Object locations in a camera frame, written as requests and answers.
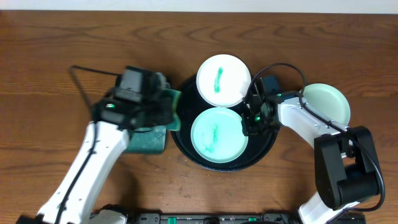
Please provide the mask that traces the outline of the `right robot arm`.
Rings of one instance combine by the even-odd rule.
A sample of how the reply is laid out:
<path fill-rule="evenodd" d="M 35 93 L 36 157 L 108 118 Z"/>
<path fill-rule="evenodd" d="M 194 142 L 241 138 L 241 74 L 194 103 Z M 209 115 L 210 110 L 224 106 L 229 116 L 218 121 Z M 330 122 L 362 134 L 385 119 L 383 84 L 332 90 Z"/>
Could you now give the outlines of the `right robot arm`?
<path fill-rule="evenodd" d="M 372 212 L 382 206 L 386 186 L 368 128 L 330 119 L 301 91 L 248 93 L 243 103 L 244 135 L 285 126 L 314 149 L 317 191 L 299 208 L 297 222 L 332 223 L 346 212 Z"/>

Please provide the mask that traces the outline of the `light teal plate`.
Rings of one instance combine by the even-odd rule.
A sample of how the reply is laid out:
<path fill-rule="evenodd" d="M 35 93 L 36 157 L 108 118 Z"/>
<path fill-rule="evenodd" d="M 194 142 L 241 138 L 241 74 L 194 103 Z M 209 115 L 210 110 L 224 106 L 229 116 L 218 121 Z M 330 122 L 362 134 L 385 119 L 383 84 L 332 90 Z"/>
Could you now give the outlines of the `light teal plate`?
<path fill-rule="evenodd" d="M 210 108 L 194 120 L 190 132 L 192 145 L 204 160 L 227 163 L 246 149 L 249 138 L 243 134 L 242 118 L 228 108 Z"/>

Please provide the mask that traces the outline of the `green yellow sponge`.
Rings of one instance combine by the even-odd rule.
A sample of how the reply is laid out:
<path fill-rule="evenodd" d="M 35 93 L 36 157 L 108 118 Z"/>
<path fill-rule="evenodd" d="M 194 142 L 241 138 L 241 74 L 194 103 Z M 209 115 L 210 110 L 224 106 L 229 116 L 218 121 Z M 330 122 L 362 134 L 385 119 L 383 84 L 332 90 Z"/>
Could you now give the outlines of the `green yellow sponge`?
<path fill-rule="evenodd" d="M 173 90 L 170 88 L 166 88 L 162 92 L 162 96 L 165 96 L 166 98 L 170 98 L 172 100 L 172 102 L 171 102 L 172 121 L 165 125 L 166 129 L 168 129 L 170 131 L 179 131 L 181 128 L 181 121 L 177 114 L 177 106 L 178 106 L 178 101 L 179 101 L 180 95 L 181 95 L 180 91 Z"/>

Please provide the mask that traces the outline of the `white plate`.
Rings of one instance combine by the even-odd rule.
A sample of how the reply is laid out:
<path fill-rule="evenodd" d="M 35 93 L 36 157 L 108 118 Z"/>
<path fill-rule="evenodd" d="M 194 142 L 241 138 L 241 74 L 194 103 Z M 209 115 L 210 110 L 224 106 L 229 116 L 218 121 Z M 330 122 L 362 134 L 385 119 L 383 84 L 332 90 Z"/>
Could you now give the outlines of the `white plate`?
<path fill-rule="evenodd" d="M 196 84 L 200 96 L 209 104 L 229 108 L 243 101 L 251 74 L 239 58 L 219 54 L 206 59 L 197 72 Z"/>

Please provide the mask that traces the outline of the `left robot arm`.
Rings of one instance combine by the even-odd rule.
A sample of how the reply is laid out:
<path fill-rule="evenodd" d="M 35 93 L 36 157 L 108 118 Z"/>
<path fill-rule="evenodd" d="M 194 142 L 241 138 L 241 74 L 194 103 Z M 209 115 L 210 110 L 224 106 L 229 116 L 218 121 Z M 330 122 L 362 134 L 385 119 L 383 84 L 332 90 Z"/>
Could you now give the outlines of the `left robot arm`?
<path fill-rule="evenodd" d="M 127 223 L 129 215 L 117 206 L 92 214 L 93 206 L 115 162 L 131 149 L 134 134 L 180 128 L 179 97 L 178 90 L 164 89 L 138 103 L 108 91 L 93 105 L 81 148 L 58 189 L 35 217 L 21 215 L 16 223 Z"/>

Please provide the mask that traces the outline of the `pale green plate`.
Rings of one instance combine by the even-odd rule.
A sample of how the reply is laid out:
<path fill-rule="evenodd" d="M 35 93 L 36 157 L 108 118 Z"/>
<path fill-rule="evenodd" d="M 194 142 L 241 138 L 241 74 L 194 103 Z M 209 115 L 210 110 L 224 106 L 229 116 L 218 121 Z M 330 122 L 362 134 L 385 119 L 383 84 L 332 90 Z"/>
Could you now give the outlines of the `pale green plate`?
<path fill-rule="evenodd" d="M 338 89 L 324 83 L 314 83 L 305 87 L 303 97 L 319 112 L 332 120 L 348 125 L 351 108 L 348 100 Z"/>

